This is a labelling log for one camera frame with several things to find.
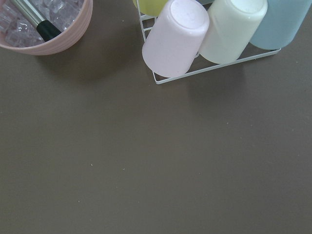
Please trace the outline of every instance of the dish rack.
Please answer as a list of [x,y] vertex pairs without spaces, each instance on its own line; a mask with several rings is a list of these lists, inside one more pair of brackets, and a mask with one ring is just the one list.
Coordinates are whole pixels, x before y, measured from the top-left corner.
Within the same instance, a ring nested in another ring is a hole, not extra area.
[[[150,30],[152,29],[153,25],[155,24],[155,22],[157,20],[157,17],[142,14],[140,12],[139,0],[136,0],[136,4],[137,4],[137,12],[139,15],[139,21],[140,21],[140,26],[141,26],[141,30],[142,30],[142,35],[143,35],[143,39],[145,42],[146,38],[148,36],[148,33],[150,32]],[[204,4],[203,6],[206,9],[208,9],[210,7],[210,5],[211,5],[211,3],[208,3],[208,4]],[[165,77],[162,77],[162,76],[156,74],[154,71],[152,71],[152,74],[153,74],[153,77],[154,77],[156,84],[164,84],[164,83],[167,83],[169,81],[173,81],[173,80],[181,79],[181,78],[185,78],[185,77],[190,77],[190,76],[200,74],[203,72],[208,72],[208,71],[211,71],[214,69],[218,69],[218,68],[222,68],[222,67],[242,63],[242,62],[247,62],[247,61],[251,61],[251,60],[255,60],[255,59],[259,59],[259,58],[263,58],[263,57],[267,57],[267,56],[271,56],[271,55],[275,55],[280,50],[281,49],[263,50],[263,49],[255,47],[249,43],[247,45],[247,47],[245,48],[245,50],[243,51],[242,55],[236,61],[231,62],[231,63],[215,64],[215,63],[209,62],[208,60],[204,59],[202,56],[197,54],[192,65],[191,65],[191,67],[190,67],[190,69],[189,69],[189,71],[182,76],[173,77],[173,78],[165,78]]]

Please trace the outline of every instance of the brown surface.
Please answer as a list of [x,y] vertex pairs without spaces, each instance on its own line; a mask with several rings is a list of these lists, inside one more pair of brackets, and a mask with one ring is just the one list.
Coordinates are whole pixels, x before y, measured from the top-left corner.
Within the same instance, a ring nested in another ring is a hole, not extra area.
[[96,0],[71,49],[0,49],[1,233],[311,234],[312,11],[276,56],[161,86],[140,33]]

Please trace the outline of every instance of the wire rack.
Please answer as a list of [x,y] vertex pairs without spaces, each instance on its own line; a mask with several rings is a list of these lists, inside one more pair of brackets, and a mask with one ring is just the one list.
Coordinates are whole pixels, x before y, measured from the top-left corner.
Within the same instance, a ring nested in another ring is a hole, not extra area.
[[[139,6],[139,0],[136,0],[136,3],[137,3],[137,11],[138,11],[138,15],[139,15],[139,21],[140,21],[140,26],[141,26],[141,30],[142,30],[142,35],[143,35],[143,39],[145,42],[150,30],[153,28],[153,25],[155,24],[155,22],[157,20],[157,17],[141,14],[140,6]],[[210,5],[211,5],[211,3],[205,4],[203,6],[206,9],[208,9],[210,7]],[[192,65],[191,65],[191,67],[190,67],[190,69],[189,69],[189,71],[182,76],[173,77],[173,78],[165,78],[165,77],[162,77],[162,76],[156,74],[154,71],[152,71],[152,74],[153,74],[153,77],[154,77],[156,84],[164,84],[164,83],[167,83],[169,81],[173,81],[173,80],[181,79],[181,78],[185,78],[185,77],[190,77],[190,76],[200,74],[203,72],[208,72],[208,71],[211,71],[214,69],[218,69],[218,68],[222,68],[222,67],[242,63],[242,62],[247,62],[247,61],[251,61],[251,60],[255,60],[255,59],[259,59],[259,58],[264,58],[264,57],[271,56],[271,55],[275,55],[280,50],[281,49],[263,50],[263,49],[255,47],[249,43],[247,45],[247,47],[245,48],[245,50],[243,51],[242,55],[239,57],[239,59],[237,59],[236,61],[231,62],[231,63],[215,64],[215,63],[207,61],[202,56],[197,54]]]

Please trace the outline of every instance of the bowl of ice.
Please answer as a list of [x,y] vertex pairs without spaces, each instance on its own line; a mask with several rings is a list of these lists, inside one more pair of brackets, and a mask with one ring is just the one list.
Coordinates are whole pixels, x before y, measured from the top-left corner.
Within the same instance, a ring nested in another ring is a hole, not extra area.
[[74,45],[87,30],[93,0],[30,0],[61,34],[44,42],[10,0],[0,0],[0,47],[29,55],[51,55]]

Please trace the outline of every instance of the yellow cup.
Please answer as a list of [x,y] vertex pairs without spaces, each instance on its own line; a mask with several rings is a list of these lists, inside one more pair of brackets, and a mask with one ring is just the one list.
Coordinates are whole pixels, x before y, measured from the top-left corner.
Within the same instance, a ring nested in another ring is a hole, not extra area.
[[[159,16],[167,1],[168,0],[138,0],[140,12],[148,16]],[[137,7],[137,0],[133,0],[133,4]]]

